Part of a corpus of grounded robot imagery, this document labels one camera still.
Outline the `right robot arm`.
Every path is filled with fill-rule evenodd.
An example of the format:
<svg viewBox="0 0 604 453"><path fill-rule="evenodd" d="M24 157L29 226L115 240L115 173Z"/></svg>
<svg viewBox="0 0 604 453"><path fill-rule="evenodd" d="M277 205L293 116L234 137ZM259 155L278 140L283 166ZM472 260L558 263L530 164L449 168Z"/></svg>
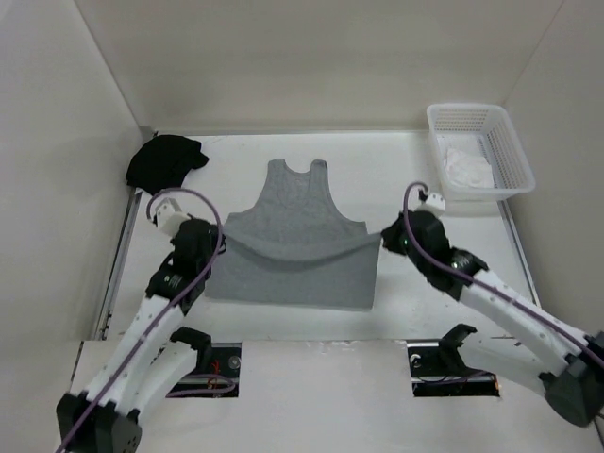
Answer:
<svg viewBox="0 0 604 453"><path fill-rule="evenodd" d="M588 427L603 411L603 335L589 335L534 306L487 263L450 245L431 212L400 212L380 233L383 247L408 258L436 290L487 317L515 339L481 338L457 325L441 339L438 362L448 373L477 369L543 397L566 422Z"/></svg>

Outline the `grey tank top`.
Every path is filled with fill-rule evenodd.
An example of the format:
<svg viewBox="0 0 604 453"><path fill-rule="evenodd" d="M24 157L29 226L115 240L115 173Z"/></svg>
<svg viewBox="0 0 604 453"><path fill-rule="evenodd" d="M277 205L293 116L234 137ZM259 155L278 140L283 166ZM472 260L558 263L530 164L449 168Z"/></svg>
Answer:
<svg viewBox="0 0 604 453"><path fill-rule="evenodd" d="M230 213L223 232L226 251L212 266L209 298L334 310L374 305L381 238L340 213L323 160L306 173L269 161L257 201Z"/></svg>

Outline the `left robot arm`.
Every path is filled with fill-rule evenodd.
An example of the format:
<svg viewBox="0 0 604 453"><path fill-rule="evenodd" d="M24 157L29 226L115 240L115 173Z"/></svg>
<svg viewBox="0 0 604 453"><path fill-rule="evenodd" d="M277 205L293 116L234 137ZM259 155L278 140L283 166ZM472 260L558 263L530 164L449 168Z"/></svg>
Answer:
<svg viewBox="0 0 604 453"><path fill-rule="evenodd" d="M173 247L150 277L134 320L113 355L79 393L57 404L60 452L134 452L143 417L188 373L202 376L211 352L201 333L184 327L211 266L226 249L221 224L176 214Z"/></svg>

